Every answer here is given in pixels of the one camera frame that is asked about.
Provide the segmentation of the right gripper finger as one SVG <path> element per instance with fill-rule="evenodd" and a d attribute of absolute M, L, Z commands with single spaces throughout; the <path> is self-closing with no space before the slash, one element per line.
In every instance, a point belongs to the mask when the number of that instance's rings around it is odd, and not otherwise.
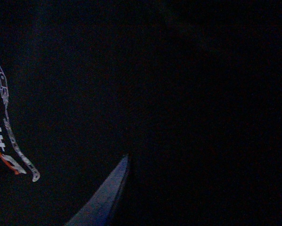
<path fill-rule="evenodd" d="M 129 170 L 130 158 L 125 155 L 89 201 L 65 225 L 108 226 L 117 209 Z"/>

